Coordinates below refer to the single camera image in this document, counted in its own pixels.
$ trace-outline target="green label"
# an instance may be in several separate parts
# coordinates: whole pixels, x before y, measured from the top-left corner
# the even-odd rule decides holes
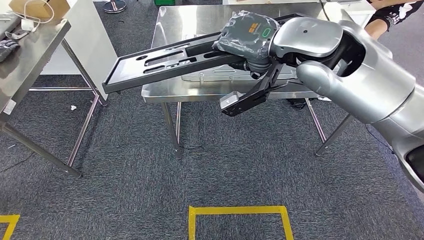
[[[271,32],[271,28],[267,28],[267,29],[263,30],[262,37],[264,37],[264,38],[268,37],[270,35],[270,32]]]

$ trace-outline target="glove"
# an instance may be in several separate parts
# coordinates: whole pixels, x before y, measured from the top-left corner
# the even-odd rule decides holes
[[[13,40],[0,41],[0,63],[3,62],[19,44]]]

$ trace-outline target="white cable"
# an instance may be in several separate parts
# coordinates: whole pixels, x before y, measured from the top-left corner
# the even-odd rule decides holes
[[[41,19],[40,18],[38,18],[38,17],[34,17],[34,16],[29,16],[29,15],[27,15],[27,4],[29,3],[29,2],[33,2],[33,1],[41,1],[41,2],[44,2],[45,4],[47,4],[47,6],[50,8],[50,10],[51,10],[51,17],[50,17],[50,19],[49,20],[47,20],[47,21],[41,21]],[[38,26],[40,25],[40,24],[46,24],[46,23],[49,23],[51,20],[53,20],[53,18],[55,17],[55,11],[53,10],[53,8],[52,8],[52,6],[50,6],[50,4],[46,1],[46,0],[28,0],[28,1],[26,1],[25,2],[25,4],[23,5],[23,14],[21,14],[21,13],[17,13],[17,12],[13,12],[13,14],[15,14],[16,16],[18,16],[18,17],[20,17],[21,19],[26,19],[26,20],[31,20],[31,21],[33,21],[33,22],[35,22],[35,23],[37,23],[37,25],[34,27],[34,29],[32,30],[32,32],[35,32],[36,30],[37,30],[37,28],[38,28]]]

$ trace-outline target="person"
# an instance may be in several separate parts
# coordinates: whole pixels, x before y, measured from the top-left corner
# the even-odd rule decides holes
[[[415,13],[423,0],[367,0],[376,12],[365,27],[366,32],[375,40],[398,23]]]

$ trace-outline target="metal rod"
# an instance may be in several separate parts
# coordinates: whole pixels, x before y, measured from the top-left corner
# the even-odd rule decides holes
[[[315,114],[314,108],[312,107],[311,101],[309,98],[305,98],[307,108],[309,109],[310,115],[312,116],[313,123],[315,124],[316,130],[318,130],[319,137],[324,143],[326,141],[326,135],[324,134],[323,129],[321,128],[320,122],[318,121],[317,115]]]
[[[93,83],[93,80],[91,79],[90,75],[87,73],[86,69],[83,67],[77,55],[75,55],[75,52],[72,50],[71,46],[66,41],[66,39],[62,40],[62,46],[69,55],[69,57],[72,59],[72,61],[75,63],[76,67],[82,75],[82,79],[84,79],[84,82],[92,89],[94,95],[99,96],[98,101],[100,102],[100,104],[102,106],[106,106],[108,103],[102,97],[102,94],[99,92],[96,85]]]
[[[181,155],[180,145],[178,144],[177,135],[175,134],[176,131],[174,129],[174,123],[170,114],[170,108],[168,106],[168,103],[166,102],[162,102],[161,105],[163,115],[165,117],[166,126],[168,127],[168,132],[171,137],[172,146],[175,151],[175,156],[177,159],[182,159],[183,156]]]
[[[76,140],[76,143],[73,146],[72,153],[70,154],[69,160],[67,162],[70,167],[72,167],[72,165],[74,164],[75,157],[77,156],[78,150],[80,149],[81,142],[83,141],[84,135],[86,134],[87,127],[89,126],[94,110],[96,109],[99,97],[99,95],[95,95],[90,110],[88,111],[87,117],[85,118],[84,124],[82,125],[81,131],[79,132],[78,139]]]
[[[348,114],[343,121],[337,126],[337,128],[332,132],[330,137],[318,148],[318,150],[315,152],[317,156],[321,156],[325,149],[329,147],[330,144],[332,144],[340,134],[345,130],[345,128],[354,120],[354,116],[351,114]]]
[[[63,171],[65,171],[66,173],[69,173],[70,175],[72,175],[74,177],[77,177],[77,178],[81,177],[81,173],[79,171],[77,171],[77,170],[73,169],[72,167],[63,163],[61,160],[59,160],[53,154],[51,154],[50,152],[48,152],[47,150],[42,148],[40,145],[33,142],[31,139],[29,139],[28,137],[26,137],[25,135],[23,135],[22,133],[20,133],[16,129],[14,129],[9,124],[5,123],[4,126],[1,129],[5,133],[10,135],[12,138],[18,140],[19,142],[21,142],[22,144],[24,144],[25,146],[27,146],[28,148],[30,148],[34,152],[38,153],[39,155],[41,155],[45,159],[52,162],[59,169],[62,169]]]
[[[91,87],[64,86],[64,87],[31,87],[30,92],[53,92],[53,91],[93,91]]]
[[[176,105],[176,123],[175,123],[175,135],[178,144],[180,144],[180,124],[181,124],[181,105],[182,102],[178,102]]]

